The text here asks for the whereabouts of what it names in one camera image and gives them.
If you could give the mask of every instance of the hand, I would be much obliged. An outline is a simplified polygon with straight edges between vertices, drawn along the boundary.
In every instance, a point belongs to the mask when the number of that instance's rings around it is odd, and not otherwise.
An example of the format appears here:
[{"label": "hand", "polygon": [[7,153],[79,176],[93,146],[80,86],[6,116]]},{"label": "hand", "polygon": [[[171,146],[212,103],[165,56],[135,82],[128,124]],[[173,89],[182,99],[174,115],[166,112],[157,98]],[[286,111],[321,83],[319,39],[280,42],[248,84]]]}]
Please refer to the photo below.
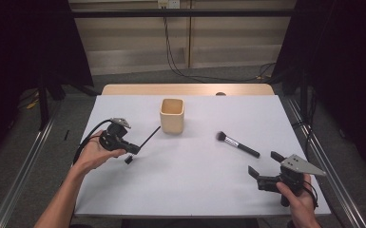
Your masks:
[{"label": "hand", "polygon": [[88,173],[106,162],[109,158],[119,157],[125,153],[123,149],[113,151],[105,150],[99,142],[99,137],[103,130],[96,132],[90,137],[89,142],[83,149],[78,161],[73,165],[79,167],[83,172]]},{"label": "hand", "polygon": [[[304,181],[311,183],[310,175],[304,174]],[[313,199],[309,193],[301,190],[298,195],[295,196],[290,188],[282,182],[278,182],[277,187],[290,202],[292,220],[297,228],[320,227],[316,220],[316,215],[314,214]],[[304,183],[304,187],[311,191],[311,186],[309,184]]]}]

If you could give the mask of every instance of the black makeup brush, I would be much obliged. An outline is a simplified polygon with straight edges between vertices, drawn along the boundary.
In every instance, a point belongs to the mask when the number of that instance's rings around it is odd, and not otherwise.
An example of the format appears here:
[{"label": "black makeup brush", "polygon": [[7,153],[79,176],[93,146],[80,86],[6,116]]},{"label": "black makeup brush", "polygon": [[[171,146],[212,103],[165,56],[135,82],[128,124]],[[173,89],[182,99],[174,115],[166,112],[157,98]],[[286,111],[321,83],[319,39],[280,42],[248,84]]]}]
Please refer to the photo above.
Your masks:
[{"label": "black makeup brush", "polygon": [[250,155],[256,157],[256,158],[259,158],[260,157],[260,153],[251,149],[251,148],[248,148],[247,146],[233,140],[232,138],[229,138],[226,136],[226,134],[224,134],[222,131],[220,131],[218,133],[218,135],[216,136],[216,139],[219,140],[219,141],[225,141],[233,146],[236,146],[238,149],[241,149],[247,153],[249,153]]}]

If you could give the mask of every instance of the gray floor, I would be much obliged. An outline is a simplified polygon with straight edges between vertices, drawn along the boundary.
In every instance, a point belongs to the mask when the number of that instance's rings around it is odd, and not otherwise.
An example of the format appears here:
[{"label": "gray floor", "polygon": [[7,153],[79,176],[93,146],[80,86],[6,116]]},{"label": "gray floor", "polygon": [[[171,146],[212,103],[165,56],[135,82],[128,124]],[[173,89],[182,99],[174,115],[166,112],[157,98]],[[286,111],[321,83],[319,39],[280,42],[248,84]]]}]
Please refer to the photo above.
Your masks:
[{"label": "gray floor", "polygon": [[[237,83],[228,82],[221,78],[235,80],[251,79],[259,75],[258,67],[218,67],[203,69],[183,70],[185,75],[202,75],[220,78],[201,79],[207,83]],[[94,77],[97,91],[101,91],[106,84],[135,84],[135,83],[197,83],[192,79],[177,76],[171,70],[157,72],[129,73],[121,75],[106,75]],[[260,80],[246,83],[259,83]],[[299,95],[285,97],[281,92],[281,85],[273,85],[276,94],[280,95],[282,105],[285,108],[291,123],[296,121],[293,115],[289,99],[298,99]],[[47,206],[52,195],[64,178],[73,153],[77,148],[86,126],[95,98],[64,85],[67,92],[62,102],[54,102],[49,99],[49,106],[59,106],[59,111],[44,143],[35,164],[31,167],[31,173],[26,176],[26,184],[21,189],[18,198],[14,199],[14,207],[7,211],[9,218],[3,221],[1,227],[31,227]],[[32,90],[25,91],[24,96]],[[39,109],[38,105],[33,109],[19,108],[13,128],[0,145],[0,205],[16,180],[23,162],[33,146],[39,133]],[[318,103],[315,113],[314,133],[321,146],[335,167],[343,185],[354,200],[356,207],[366,222],[366,163],[358,155],[352,142],[343,139],[339,134],[339,128],[335,120],[324,109],[323,104]],[[296,128],[299,142],[304,145],[305,137],[301,128]],[[314,154],[310,152],[310,160],[315,162]],[[342,204],[337,200],[335,191],[325,179],[320,179],[321,189],[325,198],[330,202],[333,211],[331,216],[320,217],[318,221],[323,227],[352,227]],[[285,227],[289,218],[259,218],[260,227]],[[73,223],[90,224],[94,227],[119,227],[121,222],[115,218],[75,218]]]}]

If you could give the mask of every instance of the beige cup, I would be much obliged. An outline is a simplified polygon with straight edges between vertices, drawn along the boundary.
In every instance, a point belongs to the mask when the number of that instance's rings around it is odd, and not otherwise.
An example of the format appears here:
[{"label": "beige cup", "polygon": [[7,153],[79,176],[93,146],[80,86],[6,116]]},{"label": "beige cup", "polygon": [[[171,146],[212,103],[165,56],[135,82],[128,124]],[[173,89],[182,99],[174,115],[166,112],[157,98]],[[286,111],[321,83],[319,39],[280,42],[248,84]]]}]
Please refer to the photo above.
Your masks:
[{"label": "beige cup", "polygon": [[160,108],[162,130],[167,134],[181,134],[183,132],[183,100],[163,99]]}]

